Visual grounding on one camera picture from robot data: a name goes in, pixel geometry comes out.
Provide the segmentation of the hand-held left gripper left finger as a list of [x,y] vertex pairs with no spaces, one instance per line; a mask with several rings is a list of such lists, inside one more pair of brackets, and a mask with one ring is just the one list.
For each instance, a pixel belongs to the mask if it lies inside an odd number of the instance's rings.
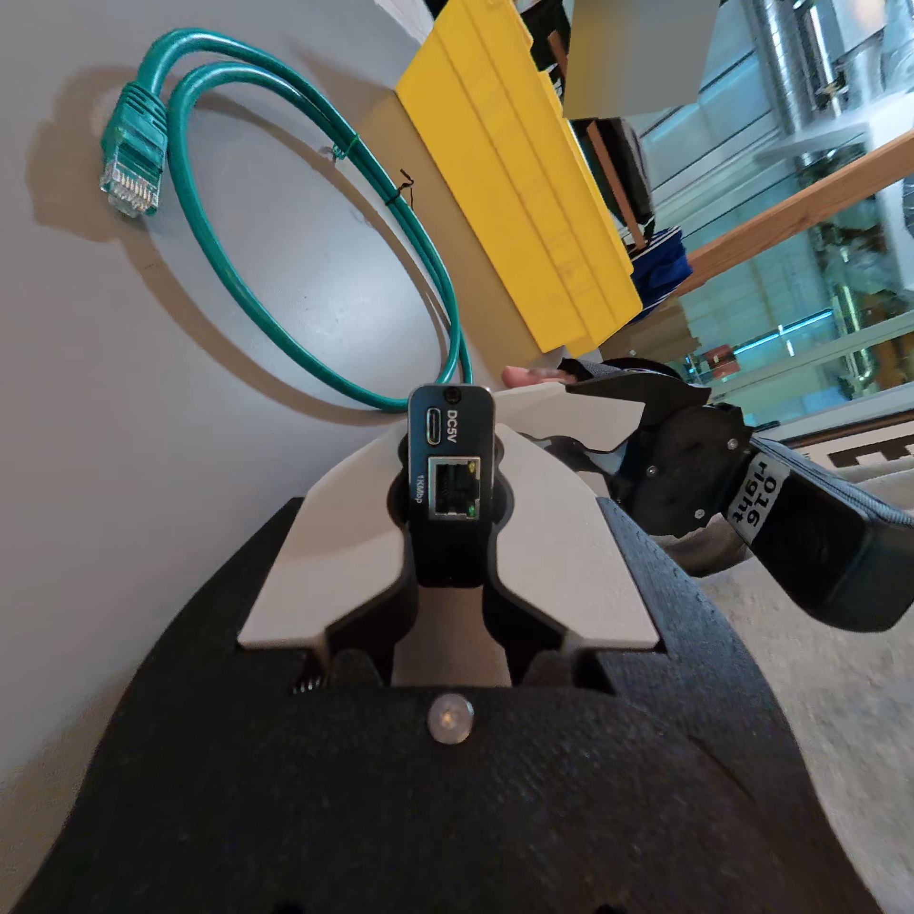
[[408,538],[388,507],[405,426],[391,426],[307,493],[238,634],[244,648],[385,652],[417,614]]

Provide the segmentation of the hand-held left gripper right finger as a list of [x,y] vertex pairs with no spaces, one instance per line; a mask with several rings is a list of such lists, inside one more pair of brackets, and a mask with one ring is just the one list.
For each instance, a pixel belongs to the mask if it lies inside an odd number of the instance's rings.
[[598,498],[555,456],[503,423],[486,628],[505,650],[653,650],[660,642]]

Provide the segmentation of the black network adapter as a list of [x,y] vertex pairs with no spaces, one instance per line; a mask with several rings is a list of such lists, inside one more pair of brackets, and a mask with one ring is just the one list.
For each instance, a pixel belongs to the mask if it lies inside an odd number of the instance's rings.
[[495,524],[496,405],[485,387],[428,384],[407,404],[407,529],[417,581],[484,584]]

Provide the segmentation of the large yellow plastic bin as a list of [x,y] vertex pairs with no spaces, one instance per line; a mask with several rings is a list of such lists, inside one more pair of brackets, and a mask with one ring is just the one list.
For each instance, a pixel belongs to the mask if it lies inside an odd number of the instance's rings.
[[642,310],[633,265],[513,2],[446,2],[396,95],[539,349]]

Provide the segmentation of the cardboard box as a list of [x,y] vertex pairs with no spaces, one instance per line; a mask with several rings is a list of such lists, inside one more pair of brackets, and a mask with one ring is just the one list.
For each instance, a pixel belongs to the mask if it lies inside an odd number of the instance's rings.
[[684,359],[701,348],[685,309],[671,296],[631,324],[630,355],[659,362]]

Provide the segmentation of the black framed marker board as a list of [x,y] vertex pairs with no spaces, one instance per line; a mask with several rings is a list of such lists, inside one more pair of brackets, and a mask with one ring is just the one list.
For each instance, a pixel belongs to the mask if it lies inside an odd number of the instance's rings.
[[912,457],[913,412],[860,420],[783,443],[830,472],[885,465],[893,472],[901,461]]

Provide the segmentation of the blue plastic bin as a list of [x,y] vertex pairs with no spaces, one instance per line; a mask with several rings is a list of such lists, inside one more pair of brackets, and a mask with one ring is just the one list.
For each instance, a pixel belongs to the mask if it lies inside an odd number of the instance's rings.
[[655,233],[647,247],[631,252],[632,280],[642,310],[629,322],[643,320],[675,292],[692,273],[680,226]]

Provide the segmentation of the wooden beam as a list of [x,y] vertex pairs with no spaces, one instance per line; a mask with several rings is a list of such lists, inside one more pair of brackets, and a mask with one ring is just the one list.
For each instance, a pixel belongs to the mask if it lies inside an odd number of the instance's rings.
[[894,185],[912,171],[913,131],[909,130],[690,253],[692,273],[677,287],[676,296],[701,288],[731,268]]

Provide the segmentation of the silver ventilation pipes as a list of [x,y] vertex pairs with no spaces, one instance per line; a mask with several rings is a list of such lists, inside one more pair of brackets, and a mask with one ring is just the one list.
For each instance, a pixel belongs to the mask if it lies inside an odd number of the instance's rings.
[[786,137],[865,108],[883,90],[883,2],[743,1]]

